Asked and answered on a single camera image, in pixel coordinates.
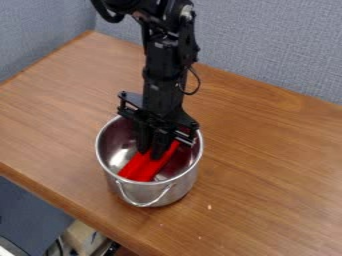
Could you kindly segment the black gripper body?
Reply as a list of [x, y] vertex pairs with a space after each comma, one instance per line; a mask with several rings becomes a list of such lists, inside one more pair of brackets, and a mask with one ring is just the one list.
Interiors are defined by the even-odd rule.
[[189, 72], [194, 74], [197, 81], [201, 81], [193, 67], [186, 67], [173, 79], [153, 79], [147, 71], [143, 71], [143, 93], [122, 91], [118, 94], [118, 114], [134, 122], [135, 136], [137, 124], [145, 122], [151, 128], [151, 142], [154, 132], [161, 129], [169, 131], [175, 140], [187, 145], [194, 144], [199, 123], [186, 113], [182, 105], [183, 97], [194, 95], [199, 87], [191, 92], [186, 90]]

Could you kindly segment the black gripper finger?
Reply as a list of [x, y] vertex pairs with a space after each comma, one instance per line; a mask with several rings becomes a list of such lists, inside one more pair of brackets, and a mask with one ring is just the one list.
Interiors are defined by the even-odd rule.
[[145, 154], [151, 146], [151, 128], [147, 123], [139, 122], [137, 124], [137, 147], [138, 151]]
[[153, 145], [151, 145], [151, 158], [159, 160], [170, 149], [174, 137], [169, 131], [158, 129], [154, 132]]

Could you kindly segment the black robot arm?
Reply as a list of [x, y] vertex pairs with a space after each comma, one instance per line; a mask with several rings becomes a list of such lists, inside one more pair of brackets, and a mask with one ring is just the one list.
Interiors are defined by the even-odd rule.
[[130, 16], [142, 28], [146, 64], [143, 92], [119, 93], [118, 114], [135, 125], [137, 148], [158, 160], [174, 141], [194, 144], [199, 123], [183, 109], [187, 75], [199, 46], [191, 0], [91, 0], [102, 18], [119, 23]]

